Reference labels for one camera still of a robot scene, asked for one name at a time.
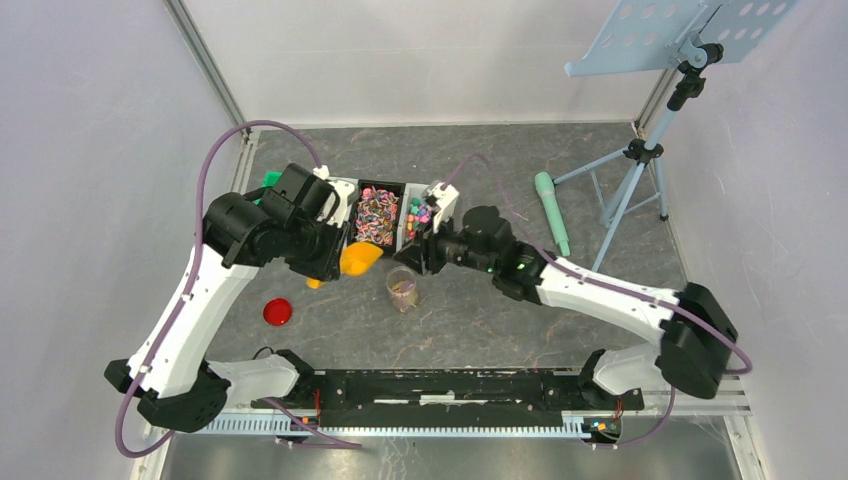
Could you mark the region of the clear plastic jar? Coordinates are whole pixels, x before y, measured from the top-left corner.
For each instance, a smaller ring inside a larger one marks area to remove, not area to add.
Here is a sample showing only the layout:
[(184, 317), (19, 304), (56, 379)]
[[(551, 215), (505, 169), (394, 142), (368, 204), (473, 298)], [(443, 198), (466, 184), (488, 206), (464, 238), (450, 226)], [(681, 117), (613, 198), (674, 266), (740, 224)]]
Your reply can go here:
[(386, 277), (386, 287), (393, 306), (402, 313), (415, 308), (418, 303), (416, 273), (407, 267), (395, 267)]

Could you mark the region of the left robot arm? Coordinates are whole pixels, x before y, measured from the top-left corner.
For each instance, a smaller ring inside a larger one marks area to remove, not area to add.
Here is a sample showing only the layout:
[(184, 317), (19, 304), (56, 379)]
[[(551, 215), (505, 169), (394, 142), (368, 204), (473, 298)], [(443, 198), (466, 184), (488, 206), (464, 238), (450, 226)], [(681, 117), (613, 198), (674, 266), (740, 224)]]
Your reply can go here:
[(107, 381), (137, 399), (150, 424), (185, 433), (264, 397), (306, 405), (314, 381), (291, 356), (220, 362), (206, 353), (234, 301), (270, 262), (281, 259), (314, 281), (339, 278), (357, 192), (355, 183), (329, 176), (325, 167), (290, 164), (270, 187), (211, 202), (201, 242), (166, 312), (134, 355), (108, 364)]

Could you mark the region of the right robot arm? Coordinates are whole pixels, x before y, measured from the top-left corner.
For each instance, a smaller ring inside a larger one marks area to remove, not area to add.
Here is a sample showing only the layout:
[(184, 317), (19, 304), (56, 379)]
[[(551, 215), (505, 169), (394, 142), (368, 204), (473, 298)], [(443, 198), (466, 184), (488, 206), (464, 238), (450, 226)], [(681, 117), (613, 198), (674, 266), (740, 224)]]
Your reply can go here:
[(636, 388), (668, 385), (699, 399), (716, 396), (738, 332), (705, 286), (675, 291), (586, 271), (516, 238), (494, 206), (468, 210), (461, 227), (430, 223), (395, 254), (421, 275), (447, 264), (484, 272), (503, 295), (576, 311), (627, 330), (643, 344), (591, 355), (577, 382), (580, 400), (602, 408)]

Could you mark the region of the orange plastic scoop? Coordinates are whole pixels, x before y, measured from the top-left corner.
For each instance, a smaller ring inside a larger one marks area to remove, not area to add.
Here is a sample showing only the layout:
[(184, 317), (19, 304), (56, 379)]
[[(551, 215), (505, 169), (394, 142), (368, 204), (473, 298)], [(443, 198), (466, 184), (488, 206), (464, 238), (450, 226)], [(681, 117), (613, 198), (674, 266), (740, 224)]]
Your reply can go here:
[[(345, 245), (341, 252), (340, 277), (358, 277), (367, 273), (382, 257), (382, 255), (382, 248), (367, 242), (354, 242), (352, 244)], [(333, 282), (323, 282), (313, 280), (308, 277), (306, 278), (307, 285), (313, 289), (317, 289), (325, 283)]]

